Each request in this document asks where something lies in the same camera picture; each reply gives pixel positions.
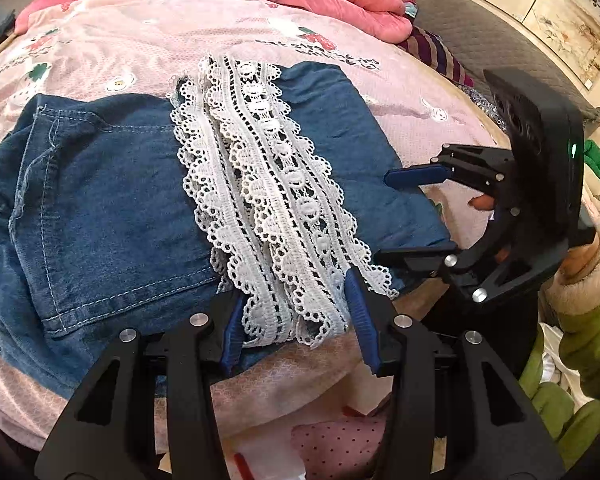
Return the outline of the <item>right hand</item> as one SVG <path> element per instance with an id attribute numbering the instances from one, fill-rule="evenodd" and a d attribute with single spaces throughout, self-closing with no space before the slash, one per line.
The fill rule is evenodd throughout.
<path id="1" fill-rule="evenodd" d="M 479 196 L 471 197 L 471 199 L 468 200 L 467 205 L 471 208 L 474 208 L 475 210 L 490 211 L 494 209 L 495 200 L 491 196 L 482 194 Z M 508 254 L 509 248 L 507 246 L 503 246 L 494 256 L 494 259 L 496 262 L 502 262 L 507 258 Z"/>

